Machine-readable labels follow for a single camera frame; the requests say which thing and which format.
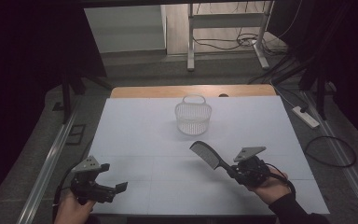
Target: comb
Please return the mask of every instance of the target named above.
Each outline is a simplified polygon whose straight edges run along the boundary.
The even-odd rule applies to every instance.
[[[201,157],[206,163],[208,163],[212,169],[217,167],[223,167],[230,176],[234,176],[236,172],[217,154],[217,152],[208,144],[197,141],[191,145],[190,150]]]

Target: table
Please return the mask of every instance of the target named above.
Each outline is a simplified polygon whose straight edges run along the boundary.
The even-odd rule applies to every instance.
[[[261,96],[255,96],[257,88]],[[207,97],[213,108],[210,129],[197,137],[186,136],[175,127],[173,109],[184,93],[197,91]],[[236,97],[215,97],[221,93]],[[259,158],[289,174],[298,192],[297,200],[304,209],[309,213],[328,213],[282,101],[272,87],[116,88],[112,97],[106,101],[89,154],[99,163],[111,164],[109,172],[98,176],[99,184],[114,186],[128,181],[129,185],[112,203],[97,203],[94,213],[272,214],[258,197],[230,179],[223,169],[212,170],[189,150],[196,140],[210,144],[229,164],[241,147],[267,147]]]

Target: power outlet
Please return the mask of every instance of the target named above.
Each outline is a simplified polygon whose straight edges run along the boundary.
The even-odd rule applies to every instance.
[[[319,122],[316,121],[313,117],[311,117],[307,112],[301,113],[301,107],[296,106],[292,109],[292,111],[301,118],[308,126],[310,126],[312,129],[319,126]]]

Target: hand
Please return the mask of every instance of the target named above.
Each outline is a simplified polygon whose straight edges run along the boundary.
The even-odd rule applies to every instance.
[[[276,169],[270,168],[269,170],[276,175],[282,176],[282,174]],[[257,188],[246,187],[248,190],[257,194],[260,199],[270,205],[280,199],[282,196],[290,193],[289,187],[283,183],[281,180],[274,177],[269,177],[261,186]]]
[[[72,191],[65,196],[58,208],[55,224],[84,224],[96,202],[87,201],[81,205]]]

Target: black sleeve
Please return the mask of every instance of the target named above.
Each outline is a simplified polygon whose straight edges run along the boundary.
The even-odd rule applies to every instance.
[[[326,217],[319,214],[307,214],[296,201],[295,195],[286,194],[269,205],[281,224],[329,224]]]

